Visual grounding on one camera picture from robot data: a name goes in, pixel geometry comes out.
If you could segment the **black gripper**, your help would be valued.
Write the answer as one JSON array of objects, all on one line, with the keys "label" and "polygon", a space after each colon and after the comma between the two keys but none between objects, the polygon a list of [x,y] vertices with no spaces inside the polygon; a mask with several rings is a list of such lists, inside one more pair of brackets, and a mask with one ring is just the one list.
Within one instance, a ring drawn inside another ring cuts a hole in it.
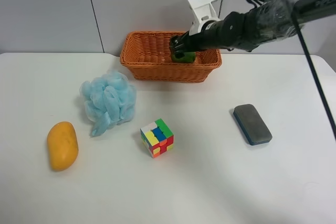
[{"label": "black gripper", "polygon": [[189,35],[175,35],[170,39],[175,57],[184,57],[186,52],[208,49],[240,49],[252,51],[252,43],[245,36],[245,15],[231,12],[225,19],[206,22],[201,32]]}]

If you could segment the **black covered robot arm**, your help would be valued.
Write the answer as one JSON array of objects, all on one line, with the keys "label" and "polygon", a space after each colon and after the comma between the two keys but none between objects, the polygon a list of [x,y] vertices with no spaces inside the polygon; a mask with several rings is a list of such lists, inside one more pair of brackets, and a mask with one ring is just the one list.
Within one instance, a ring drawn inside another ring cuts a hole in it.
[{"label": "black covered robot arm", "polygon": [[335,0],[246,0],[253,5],[251,10],[220,19],[215,1],[188,0],[194,21],[189,31],[170,39],[172,54],[180,58],[186,52],[208,49],[251,52],[299,34],[308,22],[335,14]]}]

